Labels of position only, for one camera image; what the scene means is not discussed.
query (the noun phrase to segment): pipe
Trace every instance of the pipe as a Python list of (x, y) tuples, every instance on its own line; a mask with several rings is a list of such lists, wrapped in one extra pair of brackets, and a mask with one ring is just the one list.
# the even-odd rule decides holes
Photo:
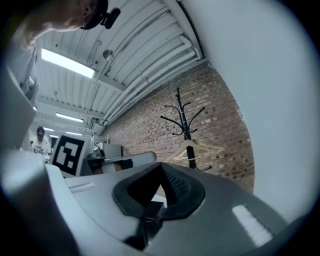
[(160, 77), (161, 75), (163, 75), (165, 72), (169, 71), (170, 69), (172, 69), (173, 67), (175, 67), (176, 65), (179, 65), (180, 63), (190, 59), (191, 57), (195, 56), (196, 52), (193, 50), (185, 55), (183, 55), (180, 58), (177, 58), (176, 60), (174, 60), (173, 62), (171, 62), (170, 64), (166, 65), (164, 68), (162, 68), (161, 70), (159, 70), (157, 73), (155, 73), (154, 75), (152, 75), (150, 78), (148, 78), (144, 83), (142, 83), (137, 89), (135, 89), (128, 97), (125, 98), (125, 100), (116, 108), (115, 111), (112, 112), (112, 114), (110, 115), (111, 117), (114, 116), (115, 114), (118, 113), (118, 111), (121, 109), (121, 107), (126, 104), (130, 99), (132, 99), (133, 96), (135, 96), (138, 92), (140, 92), (141, 90), (143, 90), (143, 88), (145, 88), (148, 84), (150, 84), (151, 82), (153, 82), (154, 80), (156, 80), (158, 77)]
[(170, 10), (168, 10), (167, 7), (164, 7), (163, 9), (160, 10), (160, 14), (158, 16), (156, 16), (155, 18), (153, 18), (151, 21), (149, 21), (147, 24), (145, 24), (140, 30), (138, 30), (130, 39), (128, 42), (125, 43), (125, 45), (122, 47), (122, 49), (120, 50), (119, 53), (117, 53), (117, 55), (115, 56), (114, 60), (111, 62), (110, 64), (110, 69), (112, 68), (112, 66), (114, 65), (114, 63), (116, 62), (116, 60), (118, 59), (118, 57), (123, 53), (123, 51), (128, 47), (128, 45), (142, 32), (144, 31), (146, 28), (148, 28), (150, 25), (152, 25), (153, 23), (155, 23), (157, 20), (161, 19), (163, 16), (167, 15), (170, 13)]
[(155, 63), (153, 63), (151, 66), (149, 66), (144, 72), (142, 72), (141, 76), (143, 78), (146, 78), (147, 75), (149, 75), (153, 70), (155, 70), (157, 67), (159, 67), (160, 65), (164, 64), (165, 62), (167, 62), (168, 60), (170, 60), (173, 56), (191, 48), (192, 43), (186, 39), (183, 35), (180, 35), (179, 37), (181, 39), (181, 41), (184, 43), (182, 46), (177, 47), (176, 49), (172, 50), (170, 52), (170, 54), (166, 54), (165, 56), (163, 56), (162, 58), (160, 58), (158, 61), (156, 61)]
[(119, 96), (119, 98), (113, 103), (113, 105), (110, 107), (110, 109), (105, 113), (102, 120), (100, 121), (101, 124), (105, 122), (105, 120), (110, 116), (110, 113), (118, 106), (119, 103), (123, 100), (123, 98), (131, 92), (131, 90), (136, 87), (138, 83), (140, 83), (144, 77), (149, 75), (152, 71), (154, 71), (156, 68), (158, 68), (161, 64), (166, 62), (167, 60), (171, 59), (175, 55), (185, 51), (186, 49), (190, 48), (192, 46), (192, 43), (185, 38), (183, 35), (180, 36), (180, 39), (183, 41), (183, 45), (177, 47), (176, 49), (168, 52), (166, 55), (158, 59), (155, 63), (153, 63), (151, 66), (152, 68), (148, 67), (142, 74), (138, 75), (133, 82), (125, 89), (125, 91)]
[[(200, 56), (197, 56), (196, 58), (191, 59), (190, 61), (178, 66), (177, 68), (175, 68), (174, 70), (170, 71), (169, 73), (165, 74), (163, 77), (161, 77), (156, 83), (152, 84), (148, 89), (152, 89), (155, 85), (158, 85), (160, 81), (162, 81), (163, 79), (167, 78), (168, 76), (172, 75), (173, 73), (175, 73), (176, 71), (182, 69), (183, 67), (196, 62), (200, 59)], [(141, 97), (142, 94), (137, 95), (131, 102), (127, 103), (127, 105), (125, 107), (123, 107), (122, 109), (125, 110), (129, 105), (132, 104), (132, 102), (136, 101), (137, 98)], [(111, 120), (109, 121), (109, 124), (118, 116), (117, 114), (115, 114)]]

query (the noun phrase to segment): black coat rack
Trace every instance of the black coat rack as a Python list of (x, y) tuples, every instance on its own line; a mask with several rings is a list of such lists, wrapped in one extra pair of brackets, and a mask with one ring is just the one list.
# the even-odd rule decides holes
[[(179, 124), (178, 122), (176, 122), (176, 121), (174, 121), (174, 120), (171, 120), (171, 119), (169, 119), (169, 118), (167, 118), (167, 117), (164, 117), (164, 116), (160, 116), (160, 118), (165, 119), (165, 120), (168, 120), (168, 121), (170, 121), (170, 122), (173, 122), (173, 123), (175, 123), (176, 125), (178, 125), (178, 126), (181, 128), (181, 130), (182, 130), (181, 133), (172, 133), (173, 135), (179, 136), (179, 135), (182, 135), (182, 134), (183, 134), (183, 138), (184, 138), (185, 141), (186, 141), (186, 140), (192, 140), (191, 134), (194, 133), (194, 132), (196, 132), (197, 129), (190, 130), (190, 125), (191, 125), (192, 121), (193, 121), (203, 110), (205, 110), (206, 108), (205, 108), (205, 107), (202, 107), (202, 108), (199, 110), (199, 112), (195, 114), (195, 116), (191, 119), (191, 121), (190, 121), (189, 124), (188, 124), (187, 119), (186, 119), (186, 115), (185, 115), (185, 106), (186, 106), (186, 105), (189, 105), (191, 102), (187, 102), (186, 104), (184, 104), (184, 105), (182, 106), (179, 88), (177, 88), (176, 91), (177, 91), (177, 94), (175, 95), (175, 98), (176, 98), (176, 100), (177, 100), (177, 102), (178, 102), (178, 107), (176, 107), (176, 106), (171, 106), (171, 105), (165, 105), (165, 107), (166, 107), (166, 108), (175, 108), (175, 109), (178, 111), (181, 124)], [(195, 151), (194, 151), (194, 148), (193, 148), (192, 146), (188, 146), (188, 147), (186, 148), (186, 153), (187, 153), (188, 159), (191, 159), (191, 160), (189, 160), (189, 167), (190, 167), (190, 168), (193, 168), (193, 169), (199, 170), (199, 169), (197, 168), (197, 164), (196, 164), (196, 160), (195, 160)], [(207, 168), (205, 168), (205, 169), (203, 169), (203, 170), (199, 170), (199, 171), (205, 171), (205, 170), (208, 170), (208, 169), (211, 169), (211, 168), (212, 168), (212, 167), (209, 166), (209, 167), (207, 167)]]

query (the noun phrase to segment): ceiling light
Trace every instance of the ceiling light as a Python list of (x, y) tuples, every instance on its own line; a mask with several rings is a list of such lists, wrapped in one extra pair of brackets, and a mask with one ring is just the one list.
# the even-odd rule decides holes
[(90, 78), (90, 79), (92, 78), (92, 76), (94, 75), (94, 72), (95, 72), (93, 69), (91, 69), (85, 65), (82, 65), (79, 62), (76, 62), (72, 59), (69, 59), (67, 57), (64, 57), (60, 54), (57, 54), (55, 52), (52, 52), (52, 51), (49, 51), (46, 49), (41, 50), (41, 58), (44, 61), (59, 65), (63, 68), (74, 71), (74, 72), (76, 72), (80, 75), (83, 75), (87, 78)]
[(82, 119), (75, 118), (75, 117), (72, 117), (72, 116), (68, 116), (68, 115), (65, 115), (65, 114), (59, 114), (59, 113), (55, 113), (55, 114), (59, 118), (64, 118), (64, 119), (76, 121), (76, 122), (79, 122), (79, 123), (83, 123), (84, 122)]
[(66, 131), (67, 134), (72, 134), (72, 135), (79, 135), (82, 136), (82, 133), (76, 133), (76, 132), (70, 132), (70, 131)]
[(45, 129), (45, 130), (48, 131), (48, 132), (54, 132), (54, 130), (52, 130), (52, 129), (50, 129), (50, 128), (43, 127), (43, 129)]

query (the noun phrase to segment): ceiling beam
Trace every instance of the ceiling beam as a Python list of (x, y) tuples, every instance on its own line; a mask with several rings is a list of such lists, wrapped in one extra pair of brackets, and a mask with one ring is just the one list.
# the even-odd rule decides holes
[(123, 84), (103, 75), (103, 74), (99, 74), (98, 72), (94, 72), (93, 74), (93, 79), (96, 79), (104, 85), (107, 85), (108, 87), (111, 87), (115, 90), (117, 90), (118, 92), (122, 93), (125, 91), (125, 89), (127, 89), (127, 87), (125, 87)]
[(199, 51), (200, 58), (203, 57), (203, 54), (201, 52), (201, 48), (198, 42), (198, 39), (196, 37), (196, 34), (194, 32), (194, 29), (192, 28), (186, 14), (180, 7), (177, 1), (172, 0), (163, 0), (164, 4), (169, 7), (170, 11), (172, 12), (173, 16), (178, 21), (180, 27), (184, 31), (186, 37), (192, 42), (192, 45), (196, 47)]
[(54, 122), (54, 123), (58, 123), (58, 124), (63, 124), (66, 126), (72, 126), (72, 127), (78, 127), (78, 128), (89, 128), (89, 125), (86, 123), (80, 123), (80, 122), (75, 122), (75, 121), (69, 121), (69, 120), (64, 120), (62, 118), (58, 118), (58, 117), (51, 117), (51, 116), (47, 116), (44, 114), (40, 114), (37, 113), (36, 114), (36, 121), (39, 123), (40, 121), (38, 121), (38, 119), (43, 119), (43, 120), (47, 120), (50, 122)]
[(61, 103), (59, 101), (55, 101), (55, 100), (48, 99), (48, 98), (41, 97), (41, 96), (39, 96), (36, 99), (36, 101), (37, 101), (37, 103), (41, 103), (41, 104), (57, 107), (57, 108), (64, 109), (64, 110), (69, 110), (69, 111), (72, 111), (72, 112), (75, 112), (75, 113), (87, 115), (89, 117), (94, 117), (94, 118), (103, 118), (104, 117), (103, 113), (98, 113), (98, 112), (91, 111), (91, 110), (85, 110), (85, 109), (80, 108), (80, 107), (72, 106), (72, 105), (69, 105), (69, 104), (64, 104), (64, 103)]

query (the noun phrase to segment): wooden hanger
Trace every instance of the wooden hanger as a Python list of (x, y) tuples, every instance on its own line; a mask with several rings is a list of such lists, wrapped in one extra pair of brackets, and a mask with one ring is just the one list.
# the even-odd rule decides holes
[(182, 146), (180, 147), (180, 149), (176, 153), (174, 153), (172, 156), (170, 156), (168, 159), (166, 159), (165, 162), (169, 163), (172, 160), (180, 161), (180, 160), (188, 159), (187, 157), (181, 158), (186, 153), (187, 147), (193, 147), (194, 149), (199, 149), (207, 152), (197, 156), (197, 159), (216, 155), (218, 152), (225, 151), (225, 149), (220, 146), (213, 146), (213, 145), (201, 143), (196, 139), (192, 139), (192, 140), (188, 139), (188, 140), (185, 140)]

